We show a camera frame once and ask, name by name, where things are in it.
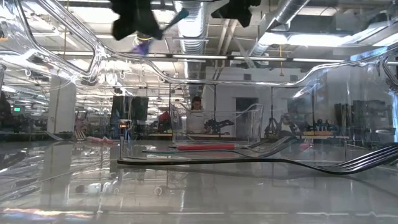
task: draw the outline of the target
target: reflective surface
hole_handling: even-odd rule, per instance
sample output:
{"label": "reflective surface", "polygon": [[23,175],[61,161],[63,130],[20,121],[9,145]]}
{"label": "reflective surface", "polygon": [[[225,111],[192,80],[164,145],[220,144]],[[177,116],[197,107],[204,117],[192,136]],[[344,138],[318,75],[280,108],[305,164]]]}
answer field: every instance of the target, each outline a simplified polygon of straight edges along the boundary
{"label": "reflective surface", "polygon": [[[133,153],[169,144],[139,141]],[[260,163],[118,169],[116,144],[3,146],[2,166],[16,162],[0,171],[2,223],[398,222],[393,167],[345,177]],[[338,160],[362,153],[316,144],[275,156]]]}

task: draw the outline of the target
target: metal fork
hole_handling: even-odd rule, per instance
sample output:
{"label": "metal fork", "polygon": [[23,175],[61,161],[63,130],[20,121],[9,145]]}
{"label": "metal fork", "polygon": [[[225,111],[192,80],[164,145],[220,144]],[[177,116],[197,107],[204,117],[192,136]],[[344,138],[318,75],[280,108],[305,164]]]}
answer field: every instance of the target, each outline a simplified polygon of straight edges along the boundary
{"label": "metal fork", "polygon": [[379,165],[398,159],[398,147],[389,146],[370,152],[361,157],[342,162],[332,166],[316,166],[310,163],[278,158],[234,158],[234,159],[144,159],[129,158],[118,160],[118,164],[132,166],[166,166],[166,165],[191,165],[191,164],[224,164],[238,162],[284,162],[307,167],[327,174],[346,175],[362,172]]}

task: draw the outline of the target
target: woman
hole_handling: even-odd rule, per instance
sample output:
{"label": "woman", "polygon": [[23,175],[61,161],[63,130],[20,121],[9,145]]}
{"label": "woman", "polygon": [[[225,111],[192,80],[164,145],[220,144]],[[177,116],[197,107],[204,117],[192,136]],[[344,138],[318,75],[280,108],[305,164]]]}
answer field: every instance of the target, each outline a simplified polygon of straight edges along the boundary
{"label": "woman", "polygon": [[191,110],[187,111],[188,133],[201,134],[205,132],[206,116],[201,108],[201,98],[195,96],[192,99]]}

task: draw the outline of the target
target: metal duct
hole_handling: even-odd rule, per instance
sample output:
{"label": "metal duct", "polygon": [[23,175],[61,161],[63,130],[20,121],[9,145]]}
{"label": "metal duct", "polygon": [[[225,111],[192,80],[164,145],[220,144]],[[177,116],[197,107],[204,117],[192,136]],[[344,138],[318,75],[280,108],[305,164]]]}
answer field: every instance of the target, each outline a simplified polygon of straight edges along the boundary
{"label": "metal duct", "polygon": [[[180,37],[192,37],[195,40],[181,40],[180,45],[184,54],[204,54],[205,53],[205,11],[206,3],[198,1],[176,1],[175,9],[177,12],[185,8],[189,11],[189,16],[178,23]],[[184,62],[185,78],[200,78],[201,63]],[[188,87],[191,97],[197,95],[198,85]]]}
{"label": "metal duct", "polygon": [[260,29],[263,32],[260,34],[260,38],[252,49],[252,56],[261,56],[267,50],[268,44],[264,43],[268,40],[265,35],[271,29],[276,28],[282,24],[288,24],[292,19],[300,12],[300,10],[309,2],[310,0],[281,0],[278,3],[278,8],[274,17],[265,19],[260,23]]}

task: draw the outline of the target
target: red tube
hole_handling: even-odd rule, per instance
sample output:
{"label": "red tube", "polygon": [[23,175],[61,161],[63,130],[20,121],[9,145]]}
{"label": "red tube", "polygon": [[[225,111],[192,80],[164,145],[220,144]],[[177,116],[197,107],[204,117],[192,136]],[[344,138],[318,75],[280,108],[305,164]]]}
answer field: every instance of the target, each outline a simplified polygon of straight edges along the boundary
{"label": "red tube", "polygon": [[194,146],[177,146],[179,151],[189,151],[189,150],[235,150],[234,144],[220,144],[220,145],[194,145]]}

